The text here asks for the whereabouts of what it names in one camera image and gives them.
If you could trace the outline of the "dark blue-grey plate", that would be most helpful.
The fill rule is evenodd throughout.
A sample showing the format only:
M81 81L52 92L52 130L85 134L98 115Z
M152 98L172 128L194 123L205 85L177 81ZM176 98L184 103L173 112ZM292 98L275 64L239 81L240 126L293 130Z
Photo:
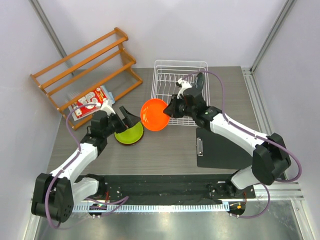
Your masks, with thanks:
M198 91L202 91L204 88L206 78L202 72L199 72L194 80L194 86Z

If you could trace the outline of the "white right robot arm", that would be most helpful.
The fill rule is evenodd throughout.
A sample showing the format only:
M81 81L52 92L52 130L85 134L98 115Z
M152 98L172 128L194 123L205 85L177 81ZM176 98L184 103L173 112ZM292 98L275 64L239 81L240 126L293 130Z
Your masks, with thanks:
M259 136L252 129L232 122L221 109L208 106L194 87L173 94L163 113L174 119L188 116L197 126L228 139L252 157L250 166L236 171L226 181L225 190L230 197L238 197L255 184L270 186L292 164L279 134Z

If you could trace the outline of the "orange plate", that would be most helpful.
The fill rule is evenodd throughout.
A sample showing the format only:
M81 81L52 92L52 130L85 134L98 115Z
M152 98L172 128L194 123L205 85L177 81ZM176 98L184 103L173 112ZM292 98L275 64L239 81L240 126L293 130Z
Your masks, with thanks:
M143 126L150 131L159 132L169 123L170 117L163 113L168 104L159 98L147 100L140 110Z

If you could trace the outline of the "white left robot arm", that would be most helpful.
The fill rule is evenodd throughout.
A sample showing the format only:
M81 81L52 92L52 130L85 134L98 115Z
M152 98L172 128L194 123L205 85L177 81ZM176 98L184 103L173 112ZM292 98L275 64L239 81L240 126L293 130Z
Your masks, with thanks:
M115 133L120 134L135 127L140 117L131 114L124 106L120 108L124 118L107 104L102 104L91 118L90 126L75 152L51 173L41 173L35 180L31 213L53 221L64 223L70 217L75 205L86 198L100 200L107 192L102 177L87 174L78 179L83 170L107 146L107 138Z

